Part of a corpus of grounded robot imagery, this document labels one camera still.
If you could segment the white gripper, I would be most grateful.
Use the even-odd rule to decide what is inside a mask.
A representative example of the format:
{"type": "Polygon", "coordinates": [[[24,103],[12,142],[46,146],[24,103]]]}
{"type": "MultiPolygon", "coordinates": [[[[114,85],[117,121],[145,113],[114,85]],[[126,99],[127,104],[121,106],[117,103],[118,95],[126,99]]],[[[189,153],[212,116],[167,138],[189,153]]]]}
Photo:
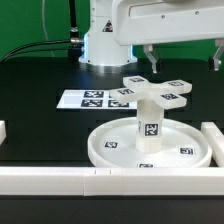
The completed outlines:
{"type": "Polygon", "coordinates": [[[209,69],[222,65],[224,0],[113,0],[112,25],[120,45],[144,45],[154,73],[162,61],[152,45],[161,43],[216,39],[209,69]]]}

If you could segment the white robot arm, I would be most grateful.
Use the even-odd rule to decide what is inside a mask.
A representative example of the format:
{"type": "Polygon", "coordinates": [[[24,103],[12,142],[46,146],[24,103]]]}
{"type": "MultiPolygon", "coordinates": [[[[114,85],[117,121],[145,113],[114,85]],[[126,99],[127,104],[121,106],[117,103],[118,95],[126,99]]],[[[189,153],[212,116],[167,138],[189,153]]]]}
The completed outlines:
{"type": "Polygon", "coordinates": [[[80,62],[122,67],[135,63],[133,47],[141,45],[157,68],[156,44],[213,39],[211,59],[220,67],[224,54],[224,0],[90,0],[90,28],[80,62]]]}

